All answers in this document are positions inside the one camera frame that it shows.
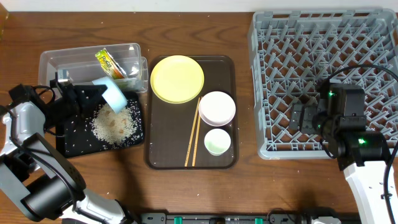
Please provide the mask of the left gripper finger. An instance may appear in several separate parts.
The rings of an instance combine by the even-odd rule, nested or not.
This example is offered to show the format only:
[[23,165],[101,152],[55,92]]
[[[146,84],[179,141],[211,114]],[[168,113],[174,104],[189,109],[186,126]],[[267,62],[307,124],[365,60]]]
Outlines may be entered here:
[[97,104],[108,89],[106,85],[75,85],[77,102],[81,105]]
[[104,99],[101,100],[89,100],[87,102],[83,102],[80,105],[80,116],[81,117],[89,117],[91,116],[96,109],[99,108],[100,105],[104,104]]

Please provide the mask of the small pale green cup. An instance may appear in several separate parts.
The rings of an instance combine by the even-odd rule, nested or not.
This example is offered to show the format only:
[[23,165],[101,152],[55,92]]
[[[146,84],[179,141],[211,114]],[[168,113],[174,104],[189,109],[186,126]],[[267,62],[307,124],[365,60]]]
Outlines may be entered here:
[[231,137],[223,129],[212,129],[206,133],[204,144],[211,155],[220,156],[231,146]]

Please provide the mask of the pink white bowl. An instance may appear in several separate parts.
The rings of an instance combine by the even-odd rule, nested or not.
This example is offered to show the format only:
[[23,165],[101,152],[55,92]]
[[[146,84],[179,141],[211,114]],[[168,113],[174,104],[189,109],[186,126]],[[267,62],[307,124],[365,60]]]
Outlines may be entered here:
[[233,120],[236,114],[236,105],[233,98],[227,93],[212,91],[200,100],[198,112],[206,124],[220,127]]

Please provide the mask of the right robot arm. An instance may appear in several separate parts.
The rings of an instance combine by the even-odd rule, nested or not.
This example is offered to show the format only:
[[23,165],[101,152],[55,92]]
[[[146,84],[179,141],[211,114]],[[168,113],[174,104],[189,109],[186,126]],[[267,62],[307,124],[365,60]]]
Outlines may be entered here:
[[397,223],[397,150],[389,149],[381,132],[366,129],[364,90],[325,82],[318,92],[315,105],[293,104],[289,128],[320,137],[321,148],[344,173],[362,223]]

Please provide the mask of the yellow plate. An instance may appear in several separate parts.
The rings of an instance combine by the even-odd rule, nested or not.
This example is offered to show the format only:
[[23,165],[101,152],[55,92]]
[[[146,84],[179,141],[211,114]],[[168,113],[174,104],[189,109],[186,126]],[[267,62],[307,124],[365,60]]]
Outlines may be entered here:
[[152,69],[150,86],[154,94],[164,102],[186,103],[202,90],[205,74],[191,57],[173,55],[161,59]]

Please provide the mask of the light blue bowl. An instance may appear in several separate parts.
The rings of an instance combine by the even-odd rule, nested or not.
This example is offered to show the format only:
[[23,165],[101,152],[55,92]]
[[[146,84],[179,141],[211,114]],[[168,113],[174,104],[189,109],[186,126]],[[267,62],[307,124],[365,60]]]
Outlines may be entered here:
[[112,78],[103,77],[93,80],[92,83],[94,85],[105,85],[107,87],[102,97],[116,114],[120,113],[127,106],[126,97]]

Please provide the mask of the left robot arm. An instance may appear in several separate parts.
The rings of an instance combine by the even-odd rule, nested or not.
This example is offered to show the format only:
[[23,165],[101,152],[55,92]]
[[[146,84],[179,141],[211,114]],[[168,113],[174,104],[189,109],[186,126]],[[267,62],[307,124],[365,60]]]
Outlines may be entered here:
[[85,112],[113,90],[109,84],[18,85],[1,107],[6,127],[1,149],[1,191],[33,222],[44,219],[73,223],[141,223],[118,200],[86,187],[72,165],[45,138],[45,133]]

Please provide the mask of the green snack wrapper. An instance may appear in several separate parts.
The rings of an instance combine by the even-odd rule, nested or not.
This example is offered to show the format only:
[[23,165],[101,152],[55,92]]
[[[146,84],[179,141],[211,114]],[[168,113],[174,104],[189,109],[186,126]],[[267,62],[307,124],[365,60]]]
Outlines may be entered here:
[[106,48],[103,48],[99,52],[95,53],[95,57],[99,61],[103,71],[112,79],[117,80],[127,78],[127,73],[117,63],[117,61],[115,61],[113,56],[106,50]]

